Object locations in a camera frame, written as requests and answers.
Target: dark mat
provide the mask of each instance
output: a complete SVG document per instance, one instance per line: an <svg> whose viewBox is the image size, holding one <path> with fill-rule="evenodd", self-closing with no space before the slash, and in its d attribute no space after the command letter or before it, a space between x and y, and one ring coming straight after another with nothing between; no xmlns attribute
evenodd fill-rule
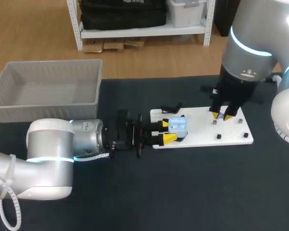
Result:
<svg viewBox="0 0 289 231"><path fill-rule="evenodd" d="M200 85L215 77L103 80L98 117L129 108L149 119L162 104L209 106ZM247 146L145 148L142 159L75 163L72 194L58 201L20 200L21 231L289 231L289 144L270 116L276 86L261 83L263 105L243 112L254 136ZM28 123L0 123L0 152L26 157ZM7 216L14 218L7 202ZM0 231L6 230L0 219Z"/></svg>

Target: gray plastic basket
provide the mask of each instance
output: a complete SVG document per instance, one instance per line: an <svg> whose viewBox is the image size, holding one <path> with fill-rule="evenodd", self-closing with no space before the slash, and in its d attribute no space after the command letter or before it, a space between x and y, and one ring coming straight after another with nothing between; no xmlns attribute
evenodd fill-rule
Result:
<svg viewBox="0 0 289 231"><path fill-rule="evenodd" d="M0 75L0 122L95 119L102 60L7 63Z"/></svg>

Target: robotic arm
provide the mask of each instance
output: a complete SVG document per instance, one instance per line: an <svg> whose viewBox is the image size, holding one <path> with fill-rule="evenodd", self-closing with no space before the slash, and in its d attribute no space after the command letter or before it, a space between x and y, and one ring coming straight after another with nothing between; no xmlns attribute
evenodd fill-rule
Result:
<svg viewBox="0 0 289 231"><path fill-rule="evenodd" d="M0 153L0 179L9 182L21 199L55 200L69 196L73 181L72 124L59 119L35 121L27 140L27 161Z"/></svg>
<svg viewBox="0 0 289 231"><path fill-rule="evenodd" d="M277 132L289 142L289 0L242 0L223 55L213 116L219 116L224 102L230 102L224 120L235 116L277 62L284 76L271 115Z"/></svg>

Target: metal shelf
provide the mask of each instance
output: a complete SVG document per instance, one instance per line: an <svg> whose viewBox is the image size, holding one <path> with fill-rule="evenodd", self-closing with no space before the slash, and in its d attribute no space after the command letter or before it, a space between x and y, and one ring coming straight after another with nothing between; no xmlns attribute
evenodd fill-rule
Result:
<svg viewBox="0 0 289 231"><path fill-rule="evenodd" d="M175 28L168 19L164 26L156 26L150 28L128 29L128 30L82 30L82 39L97 38L121 38L121 37L144 37L144 36L166 36L166 35L190 35L204 34L206 28L204 25L188 26L183 28Z"/></svg>
<svg viewBox="0 0 289 231"><path fill-rule="evenodd" d="M209 46L214 7L216 0L208 0L207 19L202 19L201 24L197 26L188 26L183 28L175 28L171 21L167 19L164 26L156 26L150 28L138 28L128 30L85 30L82 23L77 21L77 0L66 0L71 17L71 22L75 34L75 39L79 51L82 51L82 39L97 38L123 38L123 37L148 37L148 36L169 36L169 35L191 35L204 34L204 46Z"/></svg>

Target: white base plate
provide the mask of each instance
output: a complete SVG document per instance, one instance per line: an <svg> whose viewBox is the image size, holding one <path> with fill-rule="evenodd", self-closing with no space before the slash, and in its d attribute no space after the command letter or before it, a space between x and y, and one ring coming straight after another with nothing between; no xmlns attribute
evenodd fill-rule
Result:
<svg viewBox="0 0 289 231"><path fill-rule="evenodd" d="M221 112L224 113L226 108L227 106L223 106ZM216 125L213 124L214 117L209 107L181 108L178 114L163 114L162 110L154 109L150 115L152 123L181 115L187 118L186 138L182 142L174 141L165 146L153 145L156 149L240 145L252 144L254 141L241 108L236 117L226 121L218 119ZM249 136L244 138L244 133L248 133ZM218 134L222 135L220 140L217 139ZM158 132L152 132L152 135L156 136Z"/></svg>

